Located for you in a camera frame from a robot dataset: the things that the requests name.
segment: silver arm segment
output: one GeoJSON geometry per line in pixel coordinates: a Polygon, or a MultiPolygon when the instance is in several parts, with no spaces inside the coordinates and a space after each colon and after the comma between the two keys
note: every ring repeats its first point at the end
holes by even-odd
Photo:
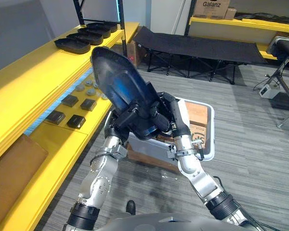
{"type": "Polygon", "coordinates": [[[106,138],[92,159],[90,172],[81,183],[78,199],[71,209],[64,231],[93,230],[118,168],[118,160],[126,154],[127,150],[118,137],[110,135],[106,138]]]}
{"type": "Polygon", "coordinates": [[[193,189],[211,214],[216,219],[230,224],[244,226],[252,231],[263,231],[257,221],[248,215],[232,195],[203,170],[200,160],[195,156],[191,137],[183,135],[175,137],[174,140],[179,171],[191,182],[193,189]]]}
{"type": "Polygon", "coordinates": [[[189,179],[204,204],[223,192],[223,188],[203,170],[196,156],[186,155],[179,157],[178,160],[179,171],[189,179]]]}
{"type": "Polygon", "coordinates": [[[80,186],[80,193],[77,201],[84,205],[94,206],[100,209],[106,199],[111,187],[111,180],[118,168],[118,160],[104,151],[108,148],[119,147],[120,139],[115,136],[107,137],[104,145],[100,148],[91,163],[91,169],[80,186]]]}

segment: small object on floor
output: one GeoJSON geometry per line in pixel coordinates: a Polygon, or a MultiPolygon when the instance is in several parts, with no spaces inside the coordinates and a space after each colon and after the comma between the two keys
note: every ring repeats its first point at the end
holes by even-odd
{"type": "Polygon", "coordinates": [[[91,87],[93,85],[93,81],[92,80],[86,80],[85,85],[87,87],[91,87]]]}
{"type": "Polygon", "coordinates": [[[93,83],[93,86],[94,86],[95,89],[98,89],[98,85],[97,85],[96,82],[93,83]]]}
{"type": "Polygon", "coordinates": [[[79,84],[75,87],[75,91],[83,91],[85,90],[85,86],[83,84],[79,84]]]}
{"type": "Polygon", "coordinates": [[[61,100],[63,105],[73,107],[78,102],[78,98],[74,95],[67,95],[64,99],[61,100]]]}
{"type": "Polygon", "coordinates": [[[103,100],[108,100],[107,96],[105,94],[102,94],[102,99],[103,100]]]}
{"type": "Polygon", "coordinates": [[[106,28],[111,31],[111,33],[116,32],[118,29],[117,23],[104,22],[104,23],[89,23],[86,25],[88,28],[106,28]]]}
{"type": "Polygon", "coordinates": [[[136,215],[136,204],[134,201],[129,200],[126,204],[126,212],[130,213],[132,216],[136,215]]]}
{"type": "Polygon", "coordinates": [[[90,33],[90,34],[75,33],[75,34],[68,35],[67,38],[78,39],[80,41],[89,42],[93,46],[102,44],[104,40],[101,34],[94,34],[94,33],[90,33]]]}
{"type": "Polygon", "coordinates": [[[87,95],[89,95],[89,96],[93,96],[93,95],[95,95],[95,93],[96,93],[96,91],[94,88],[90,88],[89,90],[87,90],[87,95]]]}
{"type": "Polygon", "coordinates": [[[70,128],[80,129],[85,122],[85,117],[80,115],[73,115],[66,124],[70,128]]]}
{"type": "Polygon", "coordinates": [[[65,118],[65,115],[63,112],[58,112],[56,110],[53,110],[45,119],[48,122],[51,122],[53,124],[60,124],[60,122],[65,118]]]}
{"type": "Polygon", "coordinates": [[[70,38],[61,38],[54,42],[57,48],[68,51],[74,54],[87,53],[91,46],[89,42],[80,41],[70,38]]]}
{"type": "Polygon", "coordinates": [[[108,29],[105,29],[105,28],[96,28],[96,29],[93,29],[93,28],[80,28],[78,29],[78,32],[79,33],[86,33],[86,34],[100,34],[100,35],[103,35],[103,38],[108,38],[110,37],[111,35],[111,32],[110,30],[108,29]]]}
{"type": "Polygon", "coordinates": [[[279,87],[274,85],[265,84],[263,88],[259,91],[259,95],[262,98],[272,99],[280,92],[279,87]]]}
{"type": "Polygon", "coordinates": [[[86,111],[93,111],[95,105],[96,105],[95,100],[85,99],[84,102],[82,102],[82,104],[80,105],[80,107],[86,111]]]}

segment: yellow shelf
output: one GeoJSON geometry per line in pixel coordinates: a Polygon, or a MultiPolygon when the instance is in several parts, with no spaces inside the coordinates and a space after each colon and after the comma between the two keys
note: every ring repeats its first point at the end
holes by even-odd
{"type": "MultiPolygon", "coordinates": [[[[111,47],[122,36],[118,30],[101,46],[111,47]]],[[[90,67],[91,51],[72,54],[50,41],[0,70],[0,156],[90,67]]]]}
{"type": "MultiPolygon", "coordinates": [[[[133,35],[135,34],[135,32],[139,26],[139,23],[137,23],[137,22],[125,22],[124,26],[125,26],[125,39],[126,39],[126,42],[129,43],[129,42],[131,42],[133,35]]],[[[121,40],[117,41],[116,44],[122,44],[122,41],[121,40]]]]}
{"type": "Polygon", "coordinates": [[[79,99],[72,108],[62,104],[56,108],[66,116],[58,126],[44,121],[30,135],[49,152],[49,155],[1,223],[0,231],[34,230],[60,185],[110,109],[111,102],[103,100],[99,96],[101,95],[99,90],[95,96],[87,96],[85,92],[89,88],[86,87],[82,92],[71,93],[79,99]],[[92,112],[80,108],[86,98],[97,102],[92,112]],[[80,129],[66,126],[66,122],[73,114],[86,118],[86,122],[80,129]]]}
{"type": "Polygon", "coordinates": [[[263,20],[255,20],[255,19],[243,19],[243,20],[224,20],[224,19],[210,19],[210,18],[197,18],[191,17],[189,24],[192,22],[199,23],[214,23],[214,24],[222,24],[222,25],[230,25],[230,26],[245,26],[251,28],[258,28],[264,30],[274,30],[281,32],[289,33],[289,25],[283,23],[275,23],[275,22],[267,22],[263,20]]]}

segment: gray carpet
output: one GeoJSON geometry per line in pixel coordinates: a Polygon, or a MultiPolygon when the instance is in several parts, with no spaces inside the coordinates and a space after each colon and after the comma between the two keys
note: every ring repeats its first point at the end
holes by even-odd
{"type": "MultiPolygon", "coordinates": [[[[211,175],[260,222],[289,231],[289,126],[276,123],[289,114],[273,109],[253,86],[275,67],[240,66],[237,82],[243,86],[165,76],[141,71],[158,91],[211,104],[215,109],[215,158],[203,163],[211,175]]],[[[284,72],[289,85],[289,71],[284,72]]],[[[60,231],[89,171],[94,151],[102,145],[104,132],[95,134],[54,197],[36,231],[60,231]]],[[[128,200],[136,213],[181,212],[211,217],[181,175],[128,160],[119,163],[111,192],[95,227],[124,211],[128,200]]]]}

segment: cardboard box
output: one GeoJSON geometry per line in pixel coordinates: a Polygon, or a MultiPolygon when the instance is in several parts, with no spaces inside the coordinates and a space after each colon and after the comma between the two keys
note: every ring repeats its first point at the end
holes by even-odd
{"type": "Polygon", "coordinates": [[[185,102],[185,104],[190,122],[206,127],[208,123],[208,108],[195,103],[185,102]]]}
{"type": "MultiPolygon", "coordinates": [[[[141,26],[137,28],[134,36],[140,29],[141,26]]],[[[122,45],[115,45],[111,49],[119,54],[123,54],[122,45]]],[[[134,64],[135,67],[137,67],[141,63],[141,60],[147,54],[145,48],[141,47],[138,43],[136,43],[133,40],[126,44],[126,50],[128,59],[134,64]]]]}
{"type": "Polygon", "coordinates": [[[144,58],[146,50],[143,47],[140,47],[135,41],[131,41],[130,43],[126,44],[126,47],[128,59],[134,64],[135,67],[137,67],[144,58]]]}
{"type": "Polygon", "coordinates": [[[235,14],[236,14],[236,8],[229,7],[224,19],[225,20],[233,20],[233,18],[235,17],[235,14]]]}
{"type": "MultiPolygon", "coordinates": [[[[206,145],[206,131],[208,124],[208,108],[204,105],[185,102],[191,130],[192,140],[201,139],[203,146],[206,145]]],[[[172,137],[157,136],[157,140],[169,144],[174,144],[172,137]]]]}
{"type": "Polygon", "coordinates": [[[127,150],[128,150],[127,157],[130,160],[138,161],[147,165],[158,166],[158,167],[161,167],[161,168],[173,171],[173,172],[180,172],[178,167],[171,163],[156,159],[154,157],[151,157],[151,156],[139,153],[139,152],[135,152],[129,144],[127,146],[127,150]]]}
{"type": "Polygon", "coordinates": [[[195,17],[224,19],[230,0],[197,0],[195,17]]]}
{"type": "Polygon", "coordinates": [[[193,124],[191,122],[189,129],[191,130],[191,137],[192,140],[201,139],[203,142],[203,146],[206,146],[206,135],[207,135],[207,129],[203,126],[193,124]]]}
{"type": "Polygon", "coordinates": [[[47,154],[46,150],[28,136],[21,135],[0,157],[0,223],[47,154]]]}

